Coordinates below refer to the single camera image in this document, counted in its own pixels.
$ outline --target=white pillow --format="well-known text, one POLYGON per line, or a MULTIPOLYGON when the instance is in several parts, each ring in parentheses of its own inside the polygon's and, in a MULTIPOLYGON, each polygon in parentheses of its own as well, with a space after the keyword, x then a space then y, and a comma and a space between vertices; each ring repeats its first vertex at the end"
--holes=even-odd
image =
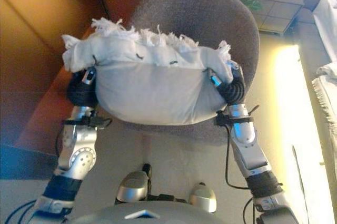
POLYGON ((225 101, 209 80, 212 69, 226 83, 233 80, 230 46, 218 50, 192 39, 125 30, 121 20, 93 20, 86 40, 63 35, 66 70, 96 67, 99 104, 115 117, 139 124, 186 125, 210 119, 225 101))

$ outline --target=white cabinet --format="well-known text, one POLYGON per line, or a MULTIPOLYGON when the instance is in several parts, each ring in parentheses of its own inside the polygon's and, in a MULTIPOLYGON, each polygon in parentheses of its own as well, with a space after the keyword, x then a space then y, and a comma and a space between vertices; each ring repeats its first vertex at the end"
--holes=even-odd
POLYGON ((252 11, 261 31, 283 34, 304 5, 303 0, 259 0, 262 9, 252 11))

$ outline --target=chair backrest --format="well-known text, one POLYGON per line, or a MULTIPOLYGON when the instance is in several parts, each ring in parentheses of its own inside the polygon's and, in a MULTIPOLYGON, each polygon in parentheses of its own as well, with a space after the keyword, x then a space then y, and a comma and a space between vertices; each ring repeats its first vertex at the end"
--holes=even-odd
POLYGON ((232 59, 243 68, 247 90, 259 57, 259 33, 250 10, 239 0, 141 0, 130 25, 184 34, 200 46, 231 45, 232 59))

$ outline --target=white cloth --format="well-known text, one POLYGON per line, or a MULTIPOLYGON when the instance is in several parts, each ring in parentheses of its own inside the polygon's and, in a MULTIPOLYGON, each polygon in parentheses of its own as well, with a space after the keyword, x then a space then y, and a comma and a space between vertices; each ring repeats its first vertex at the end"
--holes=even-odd
POLYGON ((337 0, 320 0, 313 15, 331 61, 337 61, 337 0))
POLYGON ((326 114, 333 149, 337 153, 337 62, 320 67, 317 72, 323 75, 315 78, 312 84, 326 114))
POLYGON ((127 31, 120 22, 93 20, 96 31, 83 41, 63 35, 66 70, 95 65, 96 95, 106 111, 139 124, 184 125, 210 119, 225 106, 207 72, 233 80, 237 64, 225 41, 214 50, 159 29, 127 31))

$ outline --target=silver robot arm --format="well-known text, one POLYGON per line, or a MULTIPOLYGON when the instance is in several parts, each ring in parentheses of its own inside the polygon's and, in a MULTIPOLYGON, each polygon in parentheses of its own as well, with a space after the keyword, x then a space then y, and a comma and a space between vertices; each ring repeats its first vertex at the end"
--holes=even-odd
POLYGON ((227 101, 227 114, 219 111, 216 124, 231 125, 230 143, 237 165, 246 179, 256 209, 263 214, 258 224, 300 224, 286 194, 257 142, 253 118, 244 104, 244 80, 241 67, 233 70, 231 84, 222 83, 213 73, 211 81, 227 101))
POLYGON ((95 112, 95 76, 95 69, 90 68, 83 77, 77 76, 70 83, 68 97, 75 106, 71 117, 64 122, 58 166, 44 193, 35 202, 28 223, 62 223, 66 220, 83 179, 95 165, 97 129, 107 124, 107 120, 95 112))

